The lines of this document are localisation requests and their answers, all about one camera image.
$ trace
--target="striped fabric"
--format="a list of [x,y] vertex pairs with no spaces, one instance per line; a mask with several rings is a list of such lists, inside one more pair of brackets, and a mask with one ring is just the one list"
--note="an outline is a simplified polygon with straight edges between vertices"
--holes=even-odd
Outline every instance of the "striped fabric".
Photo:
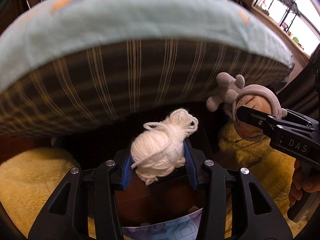
[[206,41],[134,40],[48,63],[0,95],[0,133],[49,137],[95,129],[157,106],[205,101],[216,76],[283,80],[288,66]]

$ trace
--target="yarn skein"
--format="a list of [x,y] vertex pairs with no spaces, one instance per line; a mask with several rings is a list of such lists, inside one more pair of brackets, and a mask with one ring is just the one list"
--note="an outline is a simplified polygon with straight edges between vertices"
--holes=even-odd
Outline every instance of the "yarn skein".
[[131,145],[136,173],[146,185],[184,165],[183,140],[198,129],[198,119],[185,109],[175,110],[161,122],[149,122]]

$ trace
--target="fingernail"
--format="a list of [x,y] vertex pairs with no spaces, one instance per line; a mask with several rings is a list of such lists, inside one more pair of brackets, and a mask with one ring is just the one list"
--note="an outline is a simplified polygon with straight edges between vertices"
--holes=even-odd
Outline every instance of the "fingernail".
[[313,188],[313,182],[311,180],[305,180],[302,186],[304,189],[311,189]]

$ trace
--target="yellow plush fabric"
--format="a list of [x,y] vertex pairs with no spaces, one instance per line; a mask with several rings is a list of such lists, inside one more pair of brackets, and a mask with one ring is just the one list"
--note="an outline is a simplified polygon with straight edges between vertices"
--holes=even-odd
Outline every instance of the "yellow plush fabric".
[[[59,148],[29,150],[0,165],[0,201],[24,236],[28,237],[45,202],[74,166],[79,167],[68,152]],[[95,238],[90,218],[88,228]]]
[[[241,139],[232,123],[226,124],[219,134],[219,147],[222,152],[232,152],[237,160],[238,166],[249,168],[250,172],[259,180],[262,186],[272,197],[273,201],[278,206],[282,215],[286,219],[291,228],[293,236],[296,236],[307,223],[307,218],[304,217],[299,223],[294,223],[287,217],[289,209],[288,194],[292,182],[292,174],[294,171],[295,159],[272,149],[269,146],[270,139],[264,140],[255,145],[241,148],[250,144],[248,141],[232,144]],[[231,235],[231,207],[227,208],[226,218],[226,236]]]

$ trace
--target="metal bolt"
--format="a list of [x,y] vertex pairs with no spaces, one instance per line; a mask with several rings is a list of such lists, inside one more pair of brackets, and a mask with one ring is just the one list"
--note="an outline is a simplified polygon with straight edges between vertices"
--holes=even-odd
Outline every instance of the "metal bolt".
[[240,171],[241,171],[242,174],[248,174],[249,173],[249,170],[247,168],[241,168]]
[[214,162],[213,162],[212,160],[206,160],[206,161],[204,162],[204,164],[207,165],[207,166],[213,166],[213,165],[214,165]]
[[71,170],[70,170],[71,174],[77,174],[79,172],[79,168],[77,167],[73,167]]
[[106,165],[108,166],[108,167],[112,167],[113,165],[115,165],[116,164],[116,162],[114,161],[114,160],[108,160],[108,161],[106,161]]

